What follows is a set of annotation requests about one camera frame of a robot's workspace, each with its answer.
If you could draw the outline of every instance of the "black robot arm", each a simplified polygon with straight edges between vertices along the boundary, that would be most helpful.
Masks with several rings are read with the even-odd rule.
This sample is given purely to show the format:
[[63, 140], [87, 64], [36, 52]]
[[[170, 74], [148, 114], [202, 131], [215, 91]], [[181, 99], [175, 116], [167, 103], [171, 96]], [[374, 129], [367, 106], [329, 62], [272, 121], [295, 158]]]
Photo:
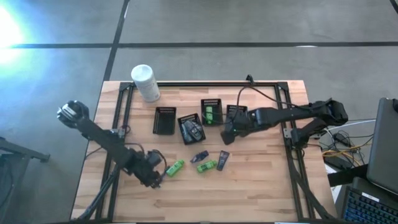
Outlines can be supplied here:
[[127, 174], [134, 174], [146, 187], [159, 187], [162, 177], [154, 171], [162, 159], [158, 153], [149, 151], [136, 152], [124, 146], [122, 139], [114, 137], [109, 131], [101, 129], [89, 119], [89, 111], [86, 105], [79, 101], [69, 101], [57, 112], [57, 118], [69, 128], [79, 130], [82, 135], [96, 141], [113, 158], [120, 169]]
[[248, 134], [275, 127], [281, 122], [306, 118], [316, 119], [306, 127], [292, 132], [292, 139], [296, 139], [300, 143], [303, 143], [303, 140], [314, 131], [319, 131], [329, 125], [340, 126], [348, 121], [343, 104], [332, 99], [282, 110], [258, 108], [251, 111], [229, 113], [221, 137], [228, 145], [234, 142], [236, 136], [245, 137]]

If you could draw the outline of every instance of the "white container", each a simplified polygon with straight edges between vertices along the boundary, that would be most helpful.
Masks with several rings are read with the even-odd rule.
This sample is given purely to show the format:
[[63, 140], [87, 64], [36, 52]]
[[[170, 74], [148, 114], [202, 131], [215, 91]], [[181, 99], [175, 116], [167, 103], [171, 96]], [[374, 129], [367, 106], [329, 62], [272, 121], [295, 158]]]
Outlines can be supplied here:
[[131, 71], [131, 78], [136, 84], [145, 102], [151, 103], [160, 98], [154, 71], [148, 65], [137, 65]]

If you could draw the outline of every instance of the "wooden table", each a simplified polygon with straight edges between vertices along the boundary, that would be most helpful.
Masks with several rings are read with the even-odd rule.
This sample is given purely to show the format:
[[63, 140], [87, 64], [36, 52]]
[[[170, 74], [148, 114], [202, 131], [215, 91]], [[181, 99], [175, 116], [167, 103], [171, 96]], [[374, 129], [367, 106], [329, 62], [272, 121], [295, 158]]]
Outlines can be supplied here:
[[[104, 82], [95, 116], [95, 123], [103, 129], [112, 126], [119, 84], [120, 82]], [[304, 82], [288, 81], [288, 84], [292, 102], [307, 104]], [[143, 102], [139, 92], [134, 90], [129, 118], [132, 131], [126, 136], [126, 142], [139, 142], [146, 150], [160, 150], [170, 165], [177, 159], [184, 159], [186, 163], [175, 177], [167, 177], [162, 187], [156, 190], [144, 187], [134, 176], [122, 172], [114, 222], [296, 221], [280, 126], [245, 138], [237, 137], [229, 146], [225, 146], [221, 140], [222, 126], [204, 127], [206, 140], [189, 146], [183, 144], [177, 122], [173, 136], [152, 134], [155, 107], [176, 106], [179, 118], [192, 113], [200, 114], [201, 99], [221, 98], [225, 111], [226, 105], [236, 104], [239, 89], [240, 87], [161, 87], [161, 98], [155, 103]], [[259, 89], [275, 97], [273, 88]], [[246, 105], [249, 109], [277, 107], [276, 103], [251, 89], [242, 92], [239, 104]], [[297, 121], [297, 126], [302, 127], [308, 122], [309, 120]], [[96, 148], [97, 143], [89, 143], [87, 153]], [[222, 172], [213, 169], [203, 174], [197, 173], [197, 164], [192, 165], [189, 160], [204, 150], [210, 153], [206, 161], [218, 160], [221, 150], [231, 153]], [[72, 217], [82, 214], [98, 193], [105, 157], [105, 151], [100, 150], [85, 161]], [[336, 210], [319, 148], [306, 148], [304, 160], [312, 192], [328, 212], [335, 216]], [[303, 193], [300, 193], [305, 210]]]

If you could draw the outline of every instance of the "gray floor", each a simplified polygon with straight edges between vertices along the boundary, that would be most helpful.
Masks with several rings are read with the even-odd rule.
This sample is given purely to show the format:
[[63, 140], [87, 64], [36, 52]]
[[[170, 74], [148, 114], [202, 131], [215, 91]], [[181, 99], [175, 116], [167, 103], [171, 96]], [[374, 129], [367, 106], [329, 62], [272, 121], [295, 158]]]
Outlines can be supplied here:
[[[122, 4], [14, 0], [0, 7], [19, 25], [20, 43], [110, 44]], [[339, 41], [398, 41], [398, 14], [388, 0], [131, 0], [120, 42]], [[14, 221], [68, 220], [87, 141], [55, 113], [77, 99], [94, 115], [109, 53], [0, 49], [0, 136], [51, 153], [48, 164], [30, 164]], [[140, 63], [152, 66], [158, 80], [242, 80], [247, 74], [302, 79], [310, 101], [332, 96], [345, 104], [350, 119], [363, 119], [376, 117], [380, 97], [398, 97], [396, 58], [397, 47], [119, 49], [110, 80], [130, 80]], [[344, 130], [357, 136], [371, 134], [373, 127]], [[368, 149], [364, 153], [367, 160]]]

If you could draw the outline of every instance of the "keyboard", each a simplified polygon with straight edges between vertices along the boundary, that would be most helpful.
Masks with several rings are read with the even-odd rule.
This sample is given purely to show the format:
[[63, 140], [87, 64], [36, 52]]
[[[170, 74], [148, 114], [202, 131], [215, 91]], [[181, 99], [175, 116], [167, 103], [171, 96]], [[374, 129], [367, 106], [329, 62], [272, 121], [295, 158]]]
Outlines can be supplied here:
[[343, 218], [349, 222], [398, 224], [398, 209], [351, 187], [346, 189]]

